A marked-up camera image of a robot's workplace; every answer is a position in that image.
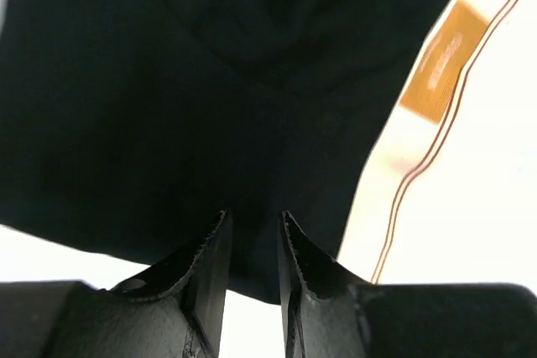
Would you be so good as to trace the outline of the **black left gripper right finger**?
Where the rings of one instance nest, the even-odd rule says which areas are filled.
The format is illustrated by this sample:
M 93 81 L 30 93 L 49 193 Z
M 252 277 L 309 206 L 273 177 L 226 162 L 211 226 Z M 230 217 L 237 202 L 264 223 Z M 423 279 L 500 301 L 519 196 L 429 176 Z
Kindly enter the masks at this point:
M 279 223 L 279 289 L 288 357 L 536 354 L 536 297 L 527 288 L 375 285 L 323 252 L 287 212 Z

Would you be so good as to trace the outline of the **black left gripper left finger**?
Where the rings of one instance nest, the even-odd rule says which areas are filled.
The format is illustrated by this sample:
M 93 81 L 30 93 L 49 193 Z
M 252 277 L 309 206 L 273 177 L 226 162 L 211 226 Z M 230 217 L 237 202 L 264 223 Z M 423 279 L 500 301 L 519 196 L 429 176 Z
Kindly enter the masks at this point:
M 232 249 L 226 211 L 205 232 L 110 290 L 3 283 L 3 357 L 217 357 Z

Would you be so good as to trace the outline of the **black underwear tan waistband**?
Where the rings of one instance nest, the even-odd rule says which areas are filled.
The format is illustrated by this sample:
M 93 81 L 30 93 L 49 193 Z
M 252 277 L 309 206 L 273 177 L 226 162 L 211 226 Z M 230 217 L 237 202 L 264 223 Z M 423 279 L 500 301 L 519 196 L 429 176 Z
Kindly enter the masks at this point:
M 375 283 L 536 286 L 536 0 L 1 0 L 1 222 L 151 264 L 231 212 Z

